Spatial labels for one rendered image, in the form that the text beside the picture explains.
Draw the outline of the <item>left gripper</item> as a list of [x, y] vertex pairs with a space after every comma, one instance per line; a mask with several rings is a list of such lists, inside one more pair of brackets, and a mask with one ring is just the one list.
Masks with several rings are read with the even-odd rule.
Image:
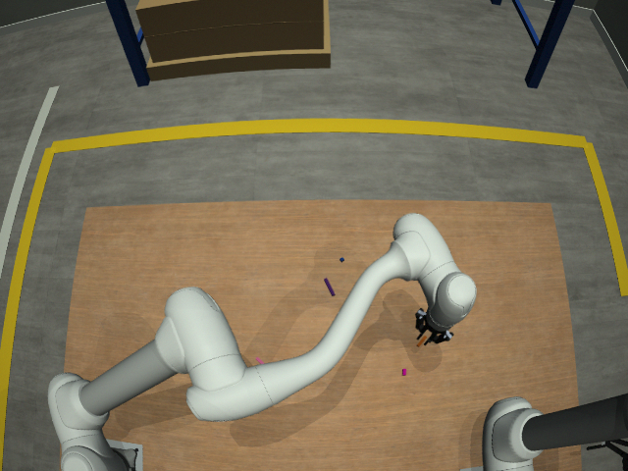
[[[443, 342], [443, 341], [449, 341], [454, 333], [450, 332], [449, 330], [447, 331], [443, 331], [443, 332], [439, 332], [434, 330], [434, 328], [432, 328], [426, 319], [426, 312], [424, 312], [423, 308], [420, 308], [417, 313], [415, 314], [416, 316], [416, 329], [421, 333], [418, 336], [418, 340], [422, 337], [423, 333], [426, 332], [427, 330], [429, 330], [432, 335], [426, 340], [426, 342], [424, 343], [424, 345], [426, 345], [428, 342], [434, 342], [435, 344]], [[425, 325], [424, 326], [424, 321], [425, 321]], [[421, 326], [420, 326], [421, 325]], [[439, 336], [436, 336], [436, 334], [441, 334]]]

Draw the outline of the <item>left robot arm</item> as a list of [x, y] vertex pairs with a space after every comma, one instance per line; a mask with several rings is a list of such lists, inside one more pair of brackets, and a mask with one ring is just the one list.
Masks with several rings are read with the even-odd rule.
[[112, 409], [178, 373], [190, 376], [186, 403], [200, 421], [234, 421], [280, 403], [338, 364], [377, 292], [392, 279], [418, 281], [427, 322], [436, 331], [462, 321], [475, 303], [476, 285], [458, 269], [433, 223], [409, 213], [392, 235], [389, 251], [362, 273], [328, 331], [300, 356], [247, 367], [220, 306], [201, 288], [188, 287], [167, 299], [155, 339], [123, 361], [91, 382], [74, 373], [56, 375], [48, 405], [61, 470], [136, 471], [137, 452], [110, 447], [101, 428]]

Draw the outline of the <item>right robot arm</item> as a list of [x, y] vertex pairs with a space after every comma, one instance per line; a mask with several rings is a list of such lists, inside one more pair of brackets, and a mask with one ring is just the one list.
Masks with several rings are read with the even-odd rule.
[[483, 427], [483, 471], [534, 471], [543, 449], [628, 438], [628, 393], [543, 414], [520, 396], [499, 400]]

